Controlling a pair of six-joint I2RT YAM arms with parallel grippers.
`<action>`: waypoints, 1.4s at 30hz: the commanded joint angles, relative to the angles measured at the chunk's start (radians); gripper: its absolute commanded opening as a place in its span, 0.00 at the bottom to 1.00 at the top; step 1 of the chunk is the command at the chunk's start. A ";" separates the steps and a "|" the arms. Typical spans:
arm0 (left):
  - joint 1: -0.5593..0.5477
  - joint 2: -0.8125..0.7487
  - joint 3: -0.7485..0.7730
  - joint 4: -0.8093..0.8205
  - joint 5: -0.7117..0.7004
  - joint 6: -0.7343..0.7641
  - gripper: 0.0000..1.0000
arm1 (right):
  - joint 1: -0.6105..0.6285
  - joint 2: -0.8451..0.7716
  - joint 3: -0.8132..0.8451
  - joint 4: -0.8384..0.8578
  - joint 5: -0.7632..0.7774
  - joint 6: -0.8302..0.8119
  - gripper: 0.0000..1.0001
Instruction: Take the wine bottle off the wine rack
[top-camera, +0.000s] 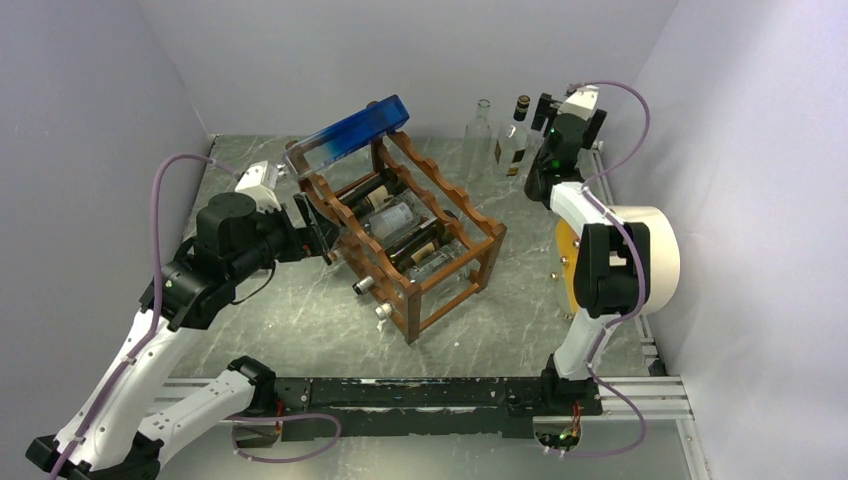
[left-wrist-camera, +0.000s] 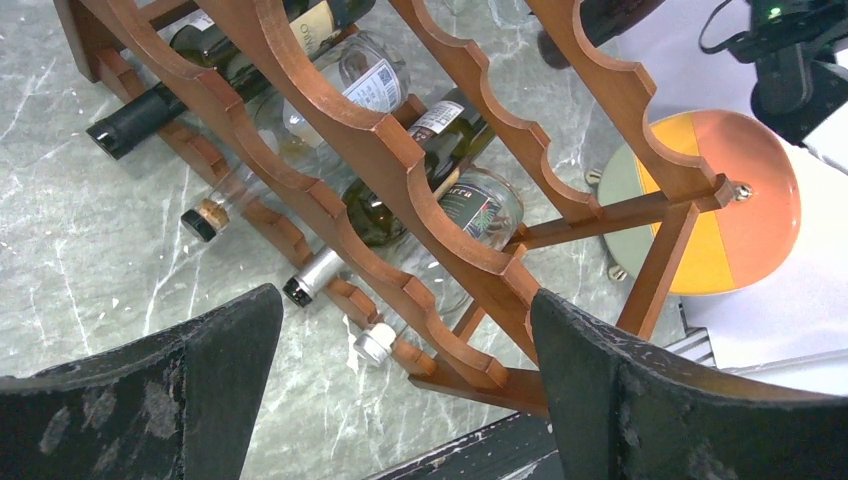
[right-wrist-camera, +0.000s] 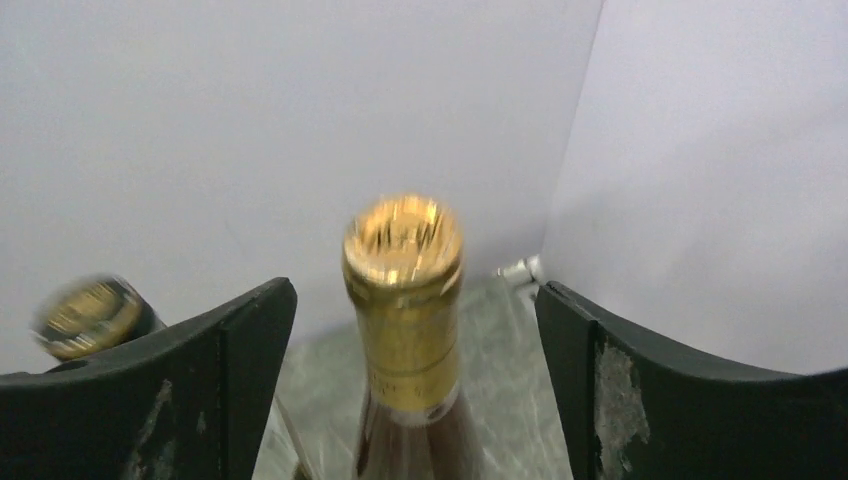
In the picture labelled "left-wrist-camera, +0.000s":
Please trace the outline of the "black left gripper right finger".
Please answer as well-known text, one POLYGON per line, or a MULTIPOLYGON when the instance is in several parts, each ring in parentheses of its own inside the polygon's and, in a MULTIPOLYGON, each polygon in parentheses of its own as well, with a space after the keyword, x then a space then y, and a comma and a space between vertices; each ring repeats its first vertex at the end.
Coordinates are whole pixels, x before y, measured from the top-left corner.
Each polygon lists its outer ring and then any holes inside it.
POLYGON ((530 320, 568 479, 843 479, 847 400, 702 366, 548 290, 530 320))

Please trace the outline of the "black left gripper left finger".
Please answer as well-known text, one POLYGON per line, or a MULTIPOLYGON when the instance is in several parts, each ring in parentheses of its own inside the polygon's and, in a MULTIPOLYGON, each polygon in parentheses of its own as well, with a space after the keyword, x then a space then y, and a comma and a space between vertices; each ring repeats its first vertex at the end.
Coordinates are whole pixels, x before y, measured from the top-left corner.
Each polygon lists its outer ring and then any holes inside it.
POLYGON ((284 316, 261 285, 195 318, 1 380, 5 479, 236 479, 284 316))

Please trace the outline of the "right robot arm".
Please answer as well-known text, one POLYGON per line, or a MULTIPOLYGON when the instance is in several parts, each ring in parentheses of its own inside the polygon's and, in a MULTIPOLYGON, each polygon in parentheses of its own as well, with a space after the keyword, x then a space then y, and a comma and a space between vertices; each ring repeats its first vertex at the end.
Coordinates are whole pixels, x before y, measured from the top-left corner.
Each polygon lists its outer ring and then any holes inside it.
POLYGON ((708 55, 728 51, 752 64, 750 95, 756 119, 791 145, 847 172, 847 68, 837 53, 847 49, 845 1, 750 1, 746 31, 707 46, 709 24, 728 5, 721 2, 702 27, 698 46, 708 55))

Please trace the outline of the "brown bottle gold foil top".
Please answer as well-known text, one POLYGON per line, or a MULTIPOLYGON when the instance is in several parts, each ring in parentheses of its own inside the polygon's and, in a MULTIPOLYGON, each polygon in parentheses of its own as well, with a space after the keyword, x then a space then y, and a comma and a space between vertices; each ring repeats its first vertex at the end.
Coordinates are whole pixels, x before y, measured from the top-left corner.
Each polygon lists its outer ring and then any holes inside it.
MULTIPOLYGON (((644 20, 664 0, 587 0, 581 3, 580 17, 584 33, 593 46, 599 47, 644 20)), ((541 29, 537 47, 542 60, 552 69, 571 66, 549 33, 541 29)))

